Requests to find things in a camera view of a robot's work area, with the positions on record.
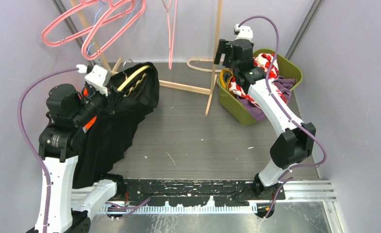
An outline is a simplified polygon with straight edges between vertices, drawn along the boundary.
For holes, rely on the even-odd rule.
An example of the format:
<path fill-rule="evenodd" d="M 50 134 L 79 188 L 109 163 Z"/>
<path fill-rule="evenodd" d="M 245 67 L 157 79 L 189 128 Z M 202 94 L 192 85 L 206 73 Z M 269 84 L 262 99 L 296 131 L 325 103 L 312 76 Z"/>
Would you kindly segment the red white patterned garment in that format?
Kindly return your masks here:
<path fill-rule="evenodd" d="M 265 73 L 267 73 L 267 70 L 271 64 L 272 59 L 274 58 L 273 53 L 259 53 L 257 56 L 253 57 L 254 59 L 254 65 L 256 67 L 260 67 L 264 70 Z M 269 74 L 269 80 L 271 81 L 271 84 L 273 85 L 272 90 L 275 90 L 276 93 L 281 97 L 281 99 L 288 103 L 290 100 L 290 90 L 289 87 L 285 88 L 283 90 L 282 87 L 278 87 L 278 84 L 281 84 L 279 81 L 282 81 L 281 76 L 279 75 L 279 69 L 277 61 L 274 62 L 270 74 Z M 235 77 L 232 77 L 229 84 L 228 84 L 228 91 L 234 95 L 235 97 L 239 98 L 240 100 L 247 100 L 249 104 L 253 104 L 254 106 L 260 108 L 258 103 L 250 97 L 250 95 L 246 94 L 244 90 L 237 85 Z"/>

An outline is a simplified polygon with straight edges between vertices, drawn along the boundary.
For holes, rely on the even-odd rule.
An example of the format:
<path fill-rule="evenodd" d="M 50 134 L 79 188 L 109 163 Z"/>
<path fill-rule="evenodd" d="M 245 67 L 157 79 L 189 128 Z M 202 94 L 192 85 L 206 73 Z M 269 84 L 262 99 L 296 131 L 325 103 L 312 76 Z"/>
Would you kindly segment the cream yellow hanger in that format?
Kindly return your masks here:
<path fill-rule="evenodd" d="M 116 92 L 123 92 L 123 97 L 127 97 L 133 92 L 141 82 L 147 77 L 147 70 L 150 69 L 150 65 L 140 67 L 134 71 L 126 80 L 116 89 Z"/>

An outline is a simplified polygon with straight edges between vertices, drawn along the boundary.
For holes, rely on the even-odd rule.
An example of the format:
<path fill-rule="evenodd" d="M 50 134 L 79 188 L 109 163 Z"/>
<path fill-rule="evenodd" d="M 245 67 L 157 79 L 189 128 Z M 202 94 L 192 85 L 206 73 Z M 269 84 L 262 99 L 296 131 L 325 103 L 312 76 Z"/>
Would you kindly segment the black skirt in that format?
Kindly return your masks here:
<path fill-rule="evenodd" d="M 74 189 L 92 186 L 103 179 L 132 146 L 138 125 L 158 106 L 158 70 L 151 62 L 138 63 L 113 75 L 109 84 L 117 89 L 127 77 L 145 65 L 150 65 L 147 77 L 129 96 L 123 97 L 123 92 L 115 93 L 116 116 L 97 116 L 87 131 L 74 172 Z"/>

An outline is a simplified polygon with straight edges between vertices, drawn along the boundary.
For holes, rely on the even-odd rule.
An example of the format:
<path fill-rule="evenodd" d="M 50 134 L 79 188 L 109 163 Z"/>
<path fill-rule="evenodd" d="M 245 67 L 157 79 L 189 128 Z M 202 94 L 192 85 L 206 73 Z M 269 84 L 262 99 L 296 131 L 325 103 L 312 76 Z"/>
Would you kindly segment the thin pink wire hanger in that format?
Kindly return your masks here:
<path fill-rule="evenodd" d="M 174 53 L 174 45 L 175 45 L 175 32 L 176 32 L 176 20 L 177 20 L 177 9 L 178 9 L 178 1 L 177 0 L 169 0 L 166 2 L 162 0 L 163 7 L 166 10 L 166 18 L 167 18 L 167 28 L 168 28 L 168 68 L 172 69 L 173 65 L 173 53 Z M 170 20 L 170 8 L 173 6 L 173 20 Z"/>

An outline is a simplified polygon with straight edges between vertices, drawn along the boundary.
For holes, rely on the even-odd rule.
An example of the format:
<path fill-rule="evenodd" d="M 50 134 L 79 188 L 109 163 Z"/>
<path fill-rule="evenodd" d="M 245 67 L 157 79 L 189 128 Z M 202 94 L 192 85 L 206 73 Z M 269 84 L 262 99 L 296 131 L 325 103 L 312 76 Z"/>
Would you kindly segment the pink plastic hanger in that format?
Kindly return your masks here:
<path fill-rule="evenodd" d="M 99 29 L 99 31 L 97 32 L 97 34 L 96 34 L 96 36 L 95 37 L 97 37 L 97 36 L 99 36 L 100 38 L 102 38 L 102 39 L 104 39 L 105 41 L 102 43 L 102 45 L 105 43 L 105 42 L 107 42 L 108 41 L 108 39 L 110 39 L 110 37 L 111 36 L 113 36 L 120 28 L 121 28 L 121 26 L 122 26 L 122 23 L 124 22 L 124 19 L 123 18 L 121 18 L 121 19 L 117 19 L 117 20 L 115 20 L 114 22 L 111 22 L 111 23 L 109 23 L 109 24 L 107 24 L 106 26 L 103 26 L 103 27 L 101 27 L 100 29 Z"/>

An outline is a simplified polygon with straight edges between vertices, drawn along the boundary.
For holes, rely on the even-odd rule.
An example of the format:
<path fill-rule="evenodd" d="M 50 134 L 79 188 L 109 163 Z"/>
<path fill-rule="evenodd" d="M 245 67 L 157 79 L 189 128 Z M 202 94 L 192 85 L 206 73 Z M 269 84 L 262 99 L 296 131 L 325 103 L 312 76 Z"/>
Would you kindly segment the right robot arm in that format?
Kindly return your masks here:
<path fill-rule="evenodd" d="M 274 53 L 268 66 L 260 66 L 253 57 L 253 43 L 247 39 L 220 39 L 214 59 L 214 64 L 221 63 L 232 72 L 236 84 L 259 105 L 275 130 L 270 161 L 252 184 L 253 193 L 262 200 L 272 194 L 286 173 L 312 154 L 316 132 L 315 126 L 304 123 L 278 94 L 270 77 L 271 71 L 278 71 L 276 60 Z"/>

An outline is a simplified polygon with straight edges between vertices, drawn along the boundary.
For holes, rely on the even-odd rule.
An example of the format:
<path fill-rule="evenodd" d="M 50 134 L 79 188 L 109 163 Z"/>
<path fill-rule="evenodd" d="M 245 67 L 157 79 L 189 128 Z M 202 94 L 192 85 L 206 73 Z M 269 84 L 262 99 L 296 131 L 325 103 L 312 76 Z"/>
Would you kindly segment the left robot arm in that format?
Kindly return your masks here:
<path fill-rule="evenodd" d="M 121 200 L 126 185 L 120 175 L 104 169 L 100 153 L 87 142 L 98 115 L 110 105 L 109 95 L 86 84 L 83 91 L 68 83 L 49 91 L 48 124 L 34 149 L 45 181 L 33 233 L 86 233 L 100 208 Z"/>

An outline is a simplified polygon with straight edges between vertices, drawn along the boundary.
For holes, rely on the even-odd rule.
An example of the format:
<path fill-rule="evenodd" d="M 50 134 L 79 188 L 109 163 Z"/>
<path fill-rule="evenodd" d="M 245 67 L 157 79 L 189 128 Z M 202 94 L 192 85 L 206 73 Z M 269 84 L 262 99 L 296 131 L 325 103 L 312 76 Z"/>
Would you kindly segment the orange cloth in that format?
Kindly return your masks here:
<path fill-rule="evenodd" d="M 82 90 L 82 95 L 84 97 L 88 97 L 89 93 L 88 93 L 88 90 L 87 88 L 85 87 L 83 90 Z M 92 126 L 93 124 L 96 122 L 96 119 L 97 119 L 97 116 L 94 116 L 92 117 L 84 126 L 83 126 L 83 131 L 86 133 Z"/>

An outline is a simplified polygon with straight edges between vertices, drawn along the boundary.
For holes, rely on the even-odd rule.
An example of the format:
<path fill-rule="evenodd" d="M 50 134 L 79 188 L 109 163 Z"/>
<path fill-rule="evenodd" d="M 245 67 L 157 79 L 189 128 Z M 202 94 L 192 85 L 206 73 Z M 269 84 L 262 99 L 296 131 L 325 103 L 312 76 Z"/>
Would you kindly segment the green plastic basket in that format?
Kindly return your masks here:
<path fill-rule="evenodd" d="M 278 87 L 283 86 L 283 90 L 289 87 L 291 99 L 293 90 L 302 82 L 302 72 L 295 64 L 282 55 L 278 54 L 276 61 L 280 69 L 279 75 L 282 78 L 282 81 L 279 81 L 281 84 L 278 84 Z M 217 78 L 216 84 L 219 86 L 219 103 L 232 114 L 239 123 L 242 125 L 251 125 L 265 119 L 265 115 L 260 108 L 249 104 L 247 100 L 240 100 L 221 87 L 219 77 Z"/>

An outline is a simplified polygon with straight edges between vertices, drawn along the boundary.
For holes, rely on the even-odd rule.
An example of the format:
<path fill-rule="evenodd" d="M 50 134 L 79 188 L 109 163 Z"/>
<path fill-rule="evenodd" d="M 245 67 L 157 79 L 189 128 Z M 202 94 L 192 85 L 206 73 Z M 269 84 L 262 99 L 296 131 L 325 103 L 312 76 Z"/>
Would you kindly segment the wooden clothes rack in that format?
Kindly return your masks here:
<path fill-rule="evenodd" d="M 222 0 L 218 0 L 217 14 L 216 14 L 216 26 L 215 26 L 215 40 L 218 40 L 218 37 L 219 37 L 221 11 L 222 11 Z M 82 23 L 82 25 L 87 29 L 88 22 L 87 22 L 87 19 L 85 18 L 85 14 L 83 12 L 76 13 L 76 14 L 77 14 L 80 22 Z M 197 87 L 197 86 L 186 85 L 186 84 L 181 84 L 181 83 L 168 82 L 168 81 L 163 81 L 163 80 L 159 80 L 160 86 L 167 87 L 170 89 L 177 89 L 177 90 L 181 90 L 181 91 L 187 91 L 187 92 L 192 92 L 192 93 L 197 93 L 197 94 L 208 95 L 209 98 L 208 98 L 207 106 L 206 106 L 206 110 L 205 110 L 205 116 L 208 116 L 210 106 L 211 106 L 211 102 L 212 102 L 212 98 L 213 98 L 215 83 L 216 83 L 216 79 L 217 79 L 216 73 L 220 72 L 220 70 L 215 69 L 215 67 L 216 67 L 215 64 L 213 64 L 212 69 L 206 69 L 206 68 L 195 67 L 195 66 L 191 65 L 190 62 L 199 61 L 199 62 L 212 62 L 213 63 L 215 60 L 215 54 L 216 54 L 216 50 L 214 50 L 213 59 L 191 58 L 191 59 L 188 59 L 186 61 L 187 66 L 191 69 L 203 71 L 203 72 L 211 72 L 211 84 L 210 84 L 209 89 Z M 111 70 L 109 70 L 109 72 L 112 75 L 115 75 L 118 73 L 119 66 L 120 66 L 121 62 L 122 62 L 122 58 L 119 58 L 117 60 L 116 64 L 114 65 L 114 67 Z"/>

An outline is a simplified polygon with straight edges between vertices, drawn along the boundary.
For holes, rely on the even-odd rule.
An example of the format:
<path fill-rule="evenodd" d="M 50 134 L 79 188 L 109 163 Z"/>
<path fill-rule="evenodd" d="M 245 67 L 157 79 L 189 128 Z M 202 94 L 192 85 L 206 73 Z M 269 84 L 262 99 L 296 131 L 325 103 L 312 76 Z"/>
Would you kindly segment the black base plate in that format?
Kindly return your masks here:
<path fill-rule="evenodd" d="M 126 179 L 125 189 L 110 198 L 111 202 L 126 201 L 128 206 L 149 199 L 148 206 L 172 207 L 206 206 L 213 200 L 215 207 L 248 206 L 253 201 L 285 199 L 283 190 L 276 185 L 259 192 L 250 180 L 178 180 L 178 179 Z"/>

